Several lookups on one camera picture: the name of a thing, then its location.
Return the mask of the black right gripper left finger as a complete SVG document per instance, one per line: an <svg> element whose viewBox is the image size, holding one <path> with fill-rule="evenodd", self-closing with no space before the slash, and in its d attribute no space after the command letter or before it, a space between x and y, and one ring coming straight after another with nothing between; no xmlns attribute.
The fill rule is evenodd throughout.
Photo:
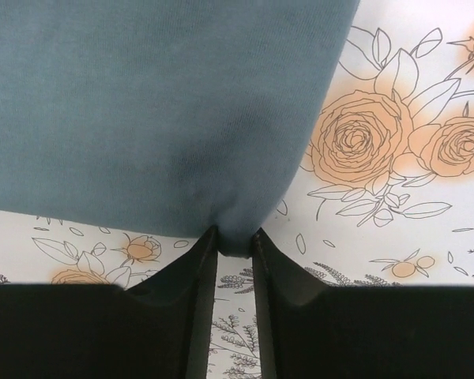
<svg viewBox="0 0 474 379"><path fill-rule="evenodd" d="M131 287L0 285L0 378L203 378L218 232Z"/></svg>

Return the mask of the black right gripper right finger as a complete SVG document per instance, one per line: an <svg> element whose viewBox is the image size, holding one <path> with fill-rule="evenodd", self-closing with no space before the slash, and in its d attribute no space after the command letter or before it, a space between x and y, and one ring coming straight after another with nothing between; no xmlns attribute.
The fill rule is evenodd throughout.
<svg viewBox="0 0 474 379"><path fill-rule="evenodd" d="M474 378L474 287L336 287L251 246L264 378Z"/></svg>

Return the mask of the blue-grey t-shirt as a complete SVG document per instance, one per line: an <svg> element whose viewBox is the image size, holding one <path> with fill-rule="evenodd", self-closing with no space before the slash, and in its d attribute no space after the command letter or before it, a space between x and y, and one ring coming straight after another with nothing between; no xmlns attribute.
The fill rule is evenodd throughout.
<svg viewBox="0 0 474 379"><path fill-rule="evenodd" d="M0 210L248 257L358 5L0 1Z"/></svg>

